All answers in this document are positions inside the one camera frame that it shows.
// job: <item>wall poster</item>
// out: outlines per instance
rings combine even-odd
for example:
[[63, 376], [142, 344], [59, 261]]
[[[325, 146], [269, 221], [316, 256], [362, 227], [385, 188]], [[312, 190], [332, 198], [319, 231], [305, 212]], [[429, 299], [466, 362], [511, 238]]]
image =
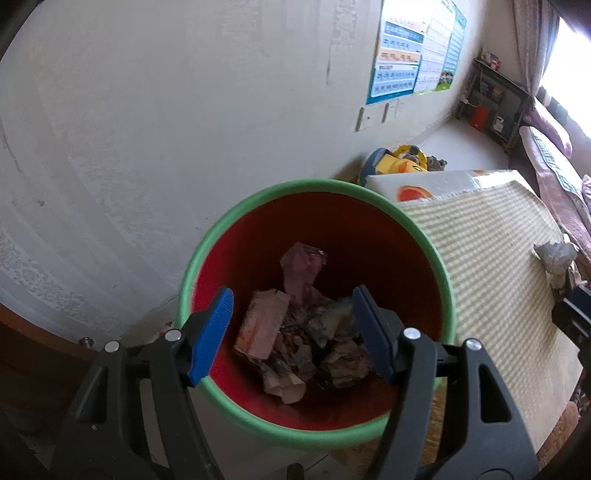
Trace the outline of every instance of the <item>wall poster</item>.
[[451, 0], [384, 0], [367, 104], [450, 88], [465, 31]]

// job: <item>trash can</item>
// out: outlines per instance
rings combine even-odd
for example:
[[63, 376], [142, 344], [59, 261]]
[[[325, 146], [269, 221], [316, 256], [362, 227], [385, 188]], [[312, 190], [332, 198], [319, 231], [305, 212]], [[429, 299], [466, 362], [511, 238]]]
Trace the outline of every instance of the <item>trash can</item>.
[[220, 286], [235, 295], [232, 320], [202, 388], [243, 428], [299, 449], [334, 449], [380, 437], [396, 388], [376, 374], [337, 391], [309, 389], [285, 405], [233, 351], [255, 290], [282, 289], [280, 258], [295, 242], [324, 250], [314, 286], [330, 298], [360, 284], [408, 326], [452, 342], [454, 302], [439, 254], [404, 212], [380, 195], [337, 180], [298, 180], [247, 198], [203, 237], [187, 268], [177, 326]]

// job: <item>mat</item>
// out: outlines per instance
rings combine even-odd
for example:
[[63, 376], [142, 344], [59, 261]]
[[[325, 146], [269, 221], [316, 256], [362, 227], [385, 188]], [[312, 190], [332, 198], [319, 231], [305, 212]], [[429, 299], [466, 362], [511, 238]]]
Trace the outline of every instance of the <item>mat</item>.
[[[456, 300], [457, 342], [469, 337], [482, 341], [537, 451], [562, 415], [582, 370], [578, 349], [552, 324], [550, 279], [533, 250], [534, 244], [561, 241], [558, 225], [544, 204], [516, 181], [398, 206], [421, 226], [447, 267]], [[432, 430], [440, 428], [443, 399], [440, 406], [434, 399], [432, 423], [438, 425], [431, 425]], [[427, 439], [426, 450], [436, 452], [432, 443]], [[376, 447], [377, 442], [334, 455], [362, 473]]]

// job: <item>power outlet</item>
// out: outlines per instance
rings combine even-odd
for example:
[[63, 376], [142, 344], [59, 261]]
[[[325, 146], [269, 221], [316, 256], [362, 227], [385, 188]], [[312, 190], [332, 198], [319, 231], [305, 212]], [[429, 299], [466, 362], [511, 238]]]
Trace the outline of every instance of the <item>power outlet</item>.
[[400, 104], [400, 100], [395, 98], [394, 100], [386, 103], [384, 106], [384, 116], [382, 117], [382, 123], [385, 124], [387, 122], [391, 122], [396, 118], [398, 114], [398, 105]]
[[367, 105], [361, 107], [359, 110], [359, 117], [357, 118], [356, 132], [361, 132], [370, 127], [375, 127], [382, 122], [384, 111], [383, 103], [375, 103], [373, 105]]

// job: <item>trash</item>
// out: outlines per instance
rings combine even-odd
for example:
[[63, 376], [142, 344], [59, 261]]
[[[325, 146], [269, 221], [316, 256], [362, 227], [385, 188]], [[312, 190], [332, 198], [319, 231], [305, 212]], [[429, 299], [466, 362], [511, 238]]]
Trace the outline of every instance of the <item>trash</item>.
[[306, 334], [299, 328], [282, 327], [275, 340], [275, 351], [278, 352], [293, 372], [304, 382], [316, 373], [312, 361], [312, 347]]
[[538, 254], [545, 270], [552, 275], [550, 284], [558, 290], [564, 287], [566, 272], [570, 264], [576, 260], [579, 250], [571, 243], [560, 242], [544, 245], [534, 245], [534, 251]]
[[256, 291], [234, 348], [252, 358], [269, 358], [289, 303], [289, 295], [282, 291]]
[[283, 286], [296, 305], [302, 305], [316, 276], [326, 263], [326, 254], [301, 242], [294, 244], [281, 257]]
[[347, 337], [353, 318], [353, 304], [350, 299], [331, 302], [324, 309], [320, 311], [317, 309], [315, 313], [309, 317], [306, 331], [320, 348], [324, 348], [330, 340], [335, 338], [339, 328], [340, 337]]
[[272, 353], [267, 361], [252, 359], [251, 363], [261, 375], [265, 393], [281, 397], [285, 404], [298, 402], [304, 397], [306, 384], [294, 375], [279, 354]]
[[333, 347], [332, 352], [322, 360], [320, 368], [330, 375], [336, 388], [345, 388], [367, 377], [371, 362], [365, 345], [346, 340]]
[[235, 349], [262, 379], [263, 390], [286, 404], [306, 384], [346, 388], [372, 370], [350, 298], [336, 301], [313, 287], [327, 255], [294, 244], [281, 258], [284, 288], [254, 292]]

